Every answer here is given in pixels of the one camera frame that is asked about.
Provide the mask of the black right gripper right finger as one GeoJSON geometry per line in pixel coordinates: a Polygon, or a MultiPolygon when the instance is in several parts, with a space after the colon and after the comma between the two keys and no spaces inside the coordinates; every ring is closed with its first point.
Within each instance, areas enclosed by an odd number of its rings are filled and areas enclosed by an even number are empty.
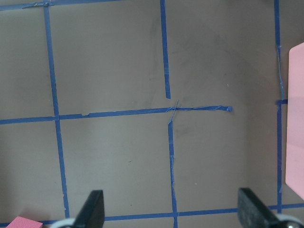
{"type": "Polygon", "coordinates": [[[250,188],[239,188],[237,216],[243,228],[277,228],[280,221],[250,188]]]}

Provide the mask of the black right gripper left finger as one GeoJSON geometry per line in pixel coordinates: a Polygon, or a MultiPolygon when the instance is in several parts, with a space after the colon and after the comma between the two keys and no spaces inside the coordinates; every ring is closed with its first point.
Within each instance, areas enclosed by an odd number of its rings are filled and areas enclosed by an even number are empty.
{"type": "Polygon", "coordinates": [[[102,190],[90,192],[87,200],[78,213],[75,228],[102,228],[105,219],[104,195],[102,190]]]}

